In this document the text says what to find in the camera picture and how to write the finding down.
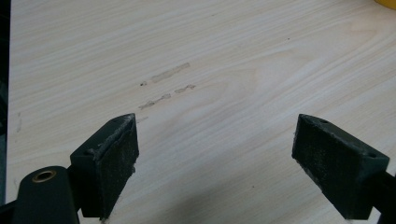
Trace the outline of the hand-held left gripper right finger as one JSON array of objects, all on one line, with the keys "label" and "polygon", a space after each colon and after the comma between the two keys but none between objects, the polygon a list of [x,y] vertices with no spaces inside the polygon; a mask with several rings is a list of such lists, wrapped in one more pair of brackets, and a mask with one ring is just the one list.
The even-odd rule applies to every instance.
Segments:
[{"label": "hand-held left gripper right finger", "polygon": [[389,219],[389,157],[331,122],[301,114],[292,157],[345,219]]}]

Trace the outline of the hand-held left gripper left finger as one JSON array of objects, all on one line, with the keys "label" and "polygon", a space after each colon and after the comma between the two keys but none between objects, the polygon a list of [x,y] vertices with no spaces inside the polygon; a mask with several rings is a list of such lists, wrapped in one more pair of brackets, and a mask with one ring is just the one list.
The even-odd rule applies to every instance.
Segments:
[{"label": "hand-held left gripper left finger", "polygon": [[69,174],[84,217],[109,218],[138,156],[133,113],[109,120],[70,155]]}]

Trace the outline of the yellow round object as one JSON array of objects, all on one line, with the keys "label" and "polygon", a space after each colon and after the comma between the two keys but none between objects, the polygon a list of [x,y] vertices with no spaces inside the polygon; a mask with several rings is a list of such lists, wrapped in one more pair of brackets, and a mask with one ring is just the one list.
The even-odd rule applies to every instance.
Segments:
[{"label": "yellow round object", "polygon": [[396,10],[396,0],[375,0],[375,1],[381,6]]}]

